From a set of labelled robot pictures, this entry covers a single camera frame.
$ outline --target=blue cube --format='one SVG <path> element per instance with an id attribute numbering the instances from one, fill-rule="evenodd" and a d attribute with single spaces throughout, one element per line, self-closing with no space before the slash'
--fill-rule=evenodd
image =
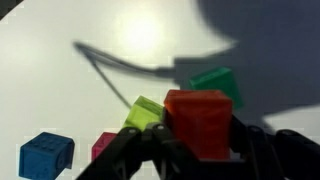
<path id="1" fill-rule="evenodd" d="M 73 151 L 72 139 L 43 132 L 21 146 L 19 176 L 53 180 L 64 168 L 71 169 Z"/>

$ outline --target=red cube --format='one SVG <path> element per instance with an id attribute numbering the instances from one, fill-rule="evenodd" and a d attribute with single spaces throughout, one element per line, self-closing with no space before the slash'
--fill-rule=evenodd
<path id="1" fill-rule="evenodd" d="M 232 100 L 219 90 L 170 90 L 165 123 L 198 158 L 228 159 Z"/>
<path id="2" fill-rule="evenodd" d="M 102 133 L 97 142 L 92 146 L 91 160 L 93 161 L 96 157 L 98 157 L 102 150 L 106 148 L 116 136 L 117 134 L 115 133 Z"/>

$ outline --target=cube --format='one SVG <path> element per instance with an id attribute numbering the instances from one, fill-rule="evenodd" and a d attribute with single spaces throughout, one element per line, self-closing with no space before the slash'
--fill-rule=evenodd
<path id="1" fill-rule="evenodd" d="M 140 96 L 133 104 L 123 128 L 136 127 L 144 131 L 147 124 L 161 121 L 162 111 L 161 105 Z"/>
<path id="2" fill-rule="evenodd" d="M 164 123 L 199 159 L 229 159 L 232 100 L 219 90 L 170 90 Z"/>
<path id="3" fill-rule="evenodd" d="M 64 168 L 71 169 L 73 151 L 72 139 L 43 132 L 21 146 L 19 176 L 53 180 Z"/>
<path id="4" fill-rule="evenodd" d="M 192 77 L 189 80 L 192 90 L 221 90 L 233 100 L 233 109 L 243 106 L 243 101 L 231 69 L 220 67 Z"/>
<path id="5" fill-rule="evenodd" d="M 92 146 L 91 160 L 93 161 L 106 148 L 109 143 L 116 137 L 115 133 L 104 132 L 101 134 L 97 142 Z"/>

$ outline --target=pink cube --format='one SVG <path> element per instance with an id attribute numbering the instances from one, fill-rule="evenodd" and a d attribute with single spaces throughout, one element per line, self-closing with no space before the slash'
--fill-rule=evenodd
<path id="1" fill-rule="evenodd" d="M 117 136 L 117 134 L 115 134 L 115 133 L 108 133 L 108 132 L 102 133 L 100 138 L 97 140 L 97 142 L 92 146 L 91 160 L 93 161 L 96 157 L 98 157 L 99 154 L 102 152 L 102 150 L 105 147 L 107 147 L 108 144 L 116 136 Z"/>

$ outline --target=green cube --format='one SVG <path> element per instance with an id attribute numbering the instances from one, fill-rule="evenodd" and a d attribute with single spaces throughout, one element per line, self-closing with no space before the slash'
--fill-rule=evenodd
<path id="1" fill-rule="evenodd" d="M 231 69 L 220 67 L 192 77 L 189 80 L 192 90 L 221 90 L 233 100 L 233 109 L 243 106 Z"/>
<path id="2" fill-rule="evenodd" d="M 133 104 L 122 128 L 136 127 L 144 131 L 147 124 L 161 121 L 162 110 L 163 107 L 161 105 L 140 96 Z"/>

